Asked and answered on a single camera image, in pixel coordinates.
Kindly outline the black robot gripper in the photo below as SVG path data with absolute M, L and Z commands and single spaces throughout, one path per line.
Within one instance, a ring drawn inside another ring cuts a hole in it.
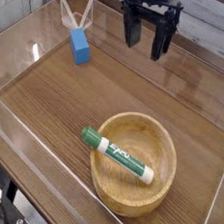
M 173 38 L 172 26 L 177 26 L 183 9 L 178 0 L 124 0 L 124 30 L 127 46 L 135 46 L 141 38 L 141 18 L 157 24 L 151 51 L 156 61 L 169 49 Z

